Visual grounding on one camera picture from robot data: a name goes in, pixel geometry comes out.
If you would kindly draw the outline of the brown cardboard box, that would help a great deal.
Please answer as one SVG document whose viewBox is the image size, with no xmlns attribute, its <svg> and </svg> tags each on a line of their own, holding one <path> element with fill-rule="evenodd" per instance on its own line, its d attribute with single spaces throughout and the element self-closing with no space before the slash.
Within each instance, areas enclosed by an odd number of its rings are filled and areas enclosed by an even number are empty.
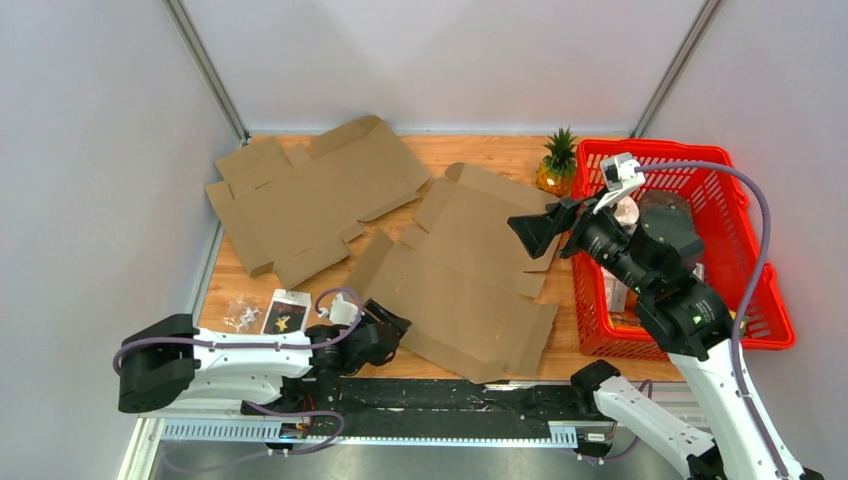
<svg viewBox="0 0 848 480">
<path fill-rule="evenodd" d="M 531 258 L 507 221 L 557 200 L 454 163 L 398 240 L 375 234 L 345 285 L 410 321 L 404 348 L 473 383 L 533 376 L 558 310 L 537 300 L 553 251 Z"/>
</svg>

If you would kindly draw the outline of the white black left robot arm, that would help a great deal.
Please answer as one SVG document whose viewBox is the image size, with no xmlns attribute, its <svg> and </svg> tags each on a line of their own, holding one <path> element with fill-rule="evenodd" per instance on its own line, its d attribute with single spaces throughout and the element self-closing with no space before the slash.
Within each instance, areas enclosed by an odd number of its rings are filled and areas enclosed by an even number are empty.
<svg viewBox="0 0 848 480">
<path fill-rule="evenodd" d="M 291 415 L 306 390 L 295 379 L 350 376 L 390 362 L 411 321 L 373 300 L 358 308 L 336 298 L 328 325 L 276 335 L 233 334 L 172 314 L 125 338 L 113 358 L 118 409 L 147 413 L 188 400 L 271 405 Z"/>
</svg>

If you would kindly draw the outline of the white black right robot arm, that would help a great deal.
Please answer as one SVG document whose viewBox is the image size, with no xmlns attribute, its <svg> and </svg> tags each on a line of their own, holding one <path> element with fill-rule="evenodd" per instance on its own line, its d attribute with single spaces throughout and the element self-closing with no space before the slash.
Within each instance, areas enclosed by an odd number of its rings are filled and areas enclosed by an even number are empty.
<svg viewBox="0 0 848 480">
<path fill-rule="evenodd" d="M 694 272 L 704 246 L 679 210 L 643 211 L 633 231 L 592 199 L 564 198 L 538 215 L 513 216 L 509 227 L 532 257 L 567 233 L 561 251 L 583 254 L 637 295 L 642 328 L 681 372 L 708 424 L 685 423 L 598 360 L 571 378 L 579 416 L 616 421 L 665 458 L 685 479 L 814 479 L 762 412 L 738 345 L 739 316 Z"/>
</svg>

